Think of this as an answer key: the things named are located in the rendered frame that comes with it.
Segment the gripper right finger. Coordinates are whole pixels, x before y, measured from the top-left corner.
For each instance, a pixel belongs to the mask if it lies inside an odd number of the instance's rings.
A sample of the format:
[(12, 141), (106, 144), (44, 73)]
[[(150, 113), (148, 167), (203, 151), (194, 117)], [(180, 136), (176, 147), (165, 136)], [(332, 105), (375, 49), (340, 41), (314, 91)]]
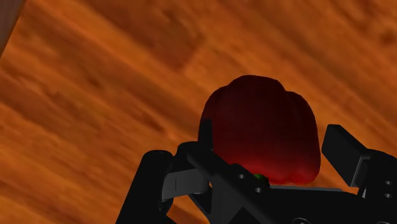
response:
[(347, 186), (365, 199), (397, 199), (397, 158), (369, 149), (341, 125), (326, 128), (322, 154)]

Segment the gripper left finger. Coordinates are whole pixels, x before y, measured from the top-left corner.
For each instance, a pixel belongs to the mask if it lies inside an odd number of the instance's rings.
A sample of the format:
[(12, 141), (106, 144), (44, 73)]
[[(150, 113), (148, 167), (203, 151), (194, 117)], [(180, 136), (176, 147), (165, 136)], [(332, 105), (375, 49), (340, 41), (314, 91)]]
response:
[(189, 196), (210, 224), (270, 224), (260, 197), (269, 188), (239, 164), (212, 150), (212, 127), (177, 153), (151, 150), (141, 159), (115, 224), (176, 224), (167, 213), (174, 198)]

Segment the red bell pepper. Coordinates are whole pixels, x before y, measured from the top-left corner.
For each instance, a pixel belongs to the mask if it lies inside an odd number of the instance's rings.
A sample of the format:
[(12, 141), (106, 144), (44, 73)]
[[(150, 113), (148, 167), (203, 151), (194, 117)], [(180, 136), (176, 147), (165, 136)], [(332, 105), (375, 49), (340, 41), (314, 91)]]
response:
[(215, 90), (200, 120), (212, 123), (213, 151), (272, 184), (305, 185), (319, 174), (314, 113), (299, 94), (272, 78), (240, 76)]

